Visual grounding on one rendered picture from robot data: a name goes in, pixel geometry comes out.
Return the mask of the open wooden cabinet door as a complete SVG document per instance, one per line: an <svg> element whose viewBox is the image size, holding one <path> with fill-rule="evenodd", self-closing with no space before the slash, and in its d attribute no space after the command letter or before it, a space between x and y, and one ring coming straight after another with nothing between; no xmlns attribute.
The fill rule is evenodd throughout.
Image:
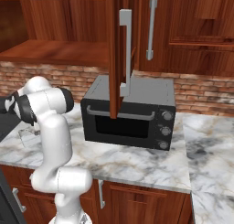
<svg viewBox="0 0 234 224"><path fill-rule="evenodd" d="M110 117L116 119L130 94L134 0L106 0Z"/></svg>

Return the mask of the wooden base cabinet door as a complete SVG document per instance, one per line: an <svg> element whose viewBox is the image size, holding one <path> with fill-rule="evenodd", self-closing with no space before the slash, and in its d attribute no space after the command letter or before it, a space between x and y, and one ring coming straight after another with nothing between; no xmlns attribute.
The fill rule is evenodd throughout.
<svg viewBox="0 0 234 224"><path fill-rule="evenodd" d="M23 213L27 224L48 224L56 215L54 194L35 191L30 183L33 169L0 165L6 181L11 188L17 188L21 204L27 208ZM88 192L80 197L83 210L90 216L93 224L98 224L98 212L95 197L95 182Z"/></svg>
<svg viewBox="0 0 234 224"><path fill-rule="evenodd" d="M99 224L194 224L186 193L104 181Z"/></svg>

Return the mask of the closed wooden cabinet door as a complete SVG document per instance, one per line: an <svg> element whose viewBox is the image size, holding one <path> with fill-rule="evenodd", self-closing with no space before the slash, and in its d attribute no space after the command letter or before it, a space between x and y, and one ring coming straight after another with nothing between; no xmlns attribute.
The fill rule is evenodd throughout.
<svg viewBox="0 0 234 224"><path fill-rule="evenodd" d="M140 71L234 77L234 0L157 0L151 60L150 0L139 13Z"/></svg>

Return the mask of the black toaster oven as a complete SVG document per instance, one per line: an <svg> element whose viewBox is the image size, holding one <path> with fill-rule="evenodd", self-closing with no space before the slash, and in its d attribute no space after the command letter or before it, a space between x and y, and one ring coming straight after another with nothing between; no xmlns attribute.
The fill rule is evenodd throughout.
<svg viewBox="0 0 234 224"><path fill-rule="evenodd" d="M162 150L161 141L167 142L170 149L176 117L174 82L172 80L131 78L130 95L122 100L119 112L150 115L155 112L152 121L140 121L90 115L87 107L95 111L110 111L109 77L100 75L80 101L84 136L87 141L122 144ZM162 113L169 111L173 119L167 121ZM168 127L169 135L162 135L160 129Z"/></svg>

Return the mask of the black stove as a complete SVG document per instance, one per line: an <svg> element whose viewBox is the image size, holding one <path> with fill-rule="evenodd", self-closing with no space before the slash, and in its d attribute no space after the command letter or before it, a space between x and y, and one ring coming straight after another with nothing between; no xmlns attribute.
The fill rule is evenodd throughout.
<svg viewBox="0 0 234 224"><path fill-rule="evenodd" d="M20 120L9 113L0 113L0 143L20 123ZM0 168L0 224L26 224L24 216L13 196L2 169Z"/></svg>

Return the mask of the open wooden wall cabinet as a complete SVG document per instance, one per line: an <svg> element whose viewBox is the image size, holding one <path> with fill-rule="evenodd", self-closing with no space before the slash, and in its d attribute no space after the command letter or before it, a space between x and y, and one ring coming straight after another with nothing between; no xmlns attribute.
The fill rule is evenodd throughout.
<svg viewBox="0 0 234 224"><path fill-rule="evenodd" d="M0 0L0 60L107 66L106 0Z"/></svg>

